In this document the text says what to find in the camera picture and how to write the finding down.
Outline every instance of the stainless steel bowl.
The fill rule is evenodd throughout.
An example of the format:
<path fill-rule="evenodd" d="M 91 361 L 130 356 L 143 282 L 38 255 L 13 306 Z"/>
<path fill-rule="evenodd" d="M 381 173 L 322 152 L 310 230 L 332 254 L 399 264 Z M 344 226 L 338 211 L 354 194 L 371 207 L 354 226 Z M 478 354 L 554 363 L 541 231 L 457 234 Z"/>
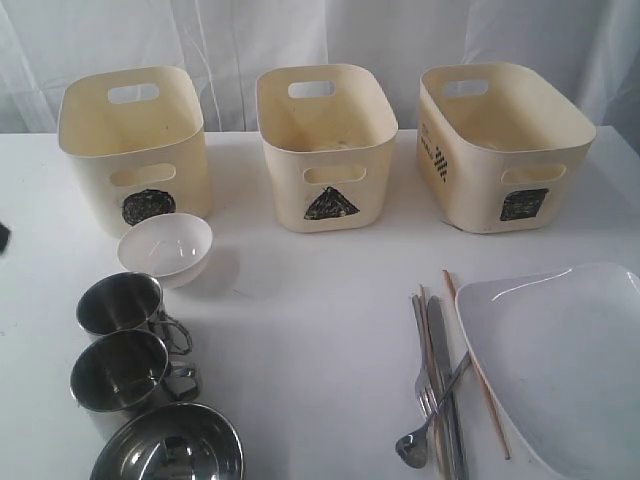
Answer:
<path fill-rule="evenodd" d="M 91 480 L 239 480 L 240 438 L 215 410 L 172 403 L 122 427 L 104 447 Z"/>

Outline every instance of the small white bowl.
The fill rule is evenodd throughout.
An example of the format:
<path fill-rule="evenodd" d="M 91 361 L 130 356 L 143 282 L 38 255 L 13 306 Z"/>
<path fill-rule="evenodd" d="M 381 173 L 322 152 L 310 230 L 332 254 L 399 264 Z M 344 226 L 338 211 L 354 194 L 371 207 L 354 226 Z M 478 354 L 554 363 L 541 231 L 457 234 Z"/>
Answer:
<path fill-rule="evenodd" d="M 118 260 L 131 272 L 154 276 L 165 288 L 186 285 L 209 262 L 213 232 L 188 213 L 168 213 L 134 225 L 118 244 Z"/>

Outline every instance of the white curtain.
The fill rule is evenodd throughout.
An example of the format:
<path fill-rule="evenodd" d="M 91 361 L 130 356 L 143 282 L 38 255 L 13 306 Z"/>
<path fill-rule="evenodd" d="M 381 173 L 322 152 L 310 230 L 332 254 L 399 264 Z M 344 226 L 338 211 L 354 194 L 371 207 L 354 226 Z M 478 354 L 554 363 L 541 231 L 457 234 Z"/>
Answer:
<path fill-rule="evenodd" d="M 189 72 L 207 130 L 255 130 L 261 73 L 340 62 L 415 128 L 425 70 L 508 61 L 640 151 L 639 52 L 640 0 L 0 0 L 0 132 L 54 132 L 69 83 L 149 65 Z"/>

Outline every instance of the cream storage bin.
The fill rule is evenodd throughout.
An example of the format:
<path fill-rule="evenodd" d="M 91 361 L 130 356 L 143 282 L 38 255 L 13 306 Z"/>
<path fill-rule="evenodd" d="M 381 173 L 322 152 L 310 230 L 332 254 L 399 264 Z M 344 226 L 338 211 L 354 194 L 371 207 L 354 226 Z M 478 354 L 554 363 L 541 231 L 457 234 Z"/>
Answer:
<path fill-rule="evenodd" d="M 417 157 L 448 220 L 473 233 L 549 223 L 595 127 L 534 71 L 507 63 L 422 76 Z"/>
<path fill-rule="evenodd" d="M 83 78 L 65 91 L 58 143 L 110 234 L 211 208 L 203 117 L 187 73 L 151 67 Z"/>
<path fill-rule="evenodd" d="M 320 96 L 294 93 L 318 82 Z M 257 99 L 278 221 L 295 232 L 373 222 L 398 132 L 374 76 L 354 65 L 281 68 L 258 79 Z"/>

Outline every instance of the bin handle cutout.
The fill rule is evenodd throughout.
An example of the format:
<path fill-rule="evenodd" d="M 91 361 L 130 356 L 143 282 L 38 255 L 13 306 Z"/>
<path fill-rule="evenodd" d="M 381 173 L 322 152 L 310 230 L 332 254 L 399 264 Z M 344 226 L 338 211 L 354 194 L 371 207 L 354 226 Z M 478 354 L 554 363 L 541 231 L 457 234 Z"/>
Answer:
<path fill-rule="evenodd" d="M 554 182 L 562 178 L 567 167 L 560 163 L 513 167 L 502 174 L 502 183 L 517 185 L 524 183 Z"/>
<path fill-rule="evenodd" d="M 123 87 L 110 88 L 107 91 L 109 103 L 121 105 L 123 103 L 147 102 L 155 100 L 160 95 L 160 88 L 155 83 L 138 83 Z"/>
<path fill-rule="evenodd" d="M 332 167 L 315 167 L 306 169 L 302 176 L 304 181 L 312 185 L 319 183 L 359 182 L 367 175 L 362 165 L 335 165 Z"/>
<path fill-rule="evenodd" d="M 287 89 L 287 93 L 291 98 L 330 97 L 335 91 L 336 84 L 331 80 L 293 82 L 289 84 Z"/>
<path fill-rule="evenodd" d="M 158 163 L 134 170 L 120 170 L 109 177 L 114 187 L 133 187 L 171 180 L 176 176 L 176 167 L 170 163 Z"/>
<path fill-rule="evenodd" d="M 484 95 L 488 90 L 489 81 L 487 79 L 474 78 L 447 82 L 442 89 L 442 93 L 445 97 L 466 97 Z"/>

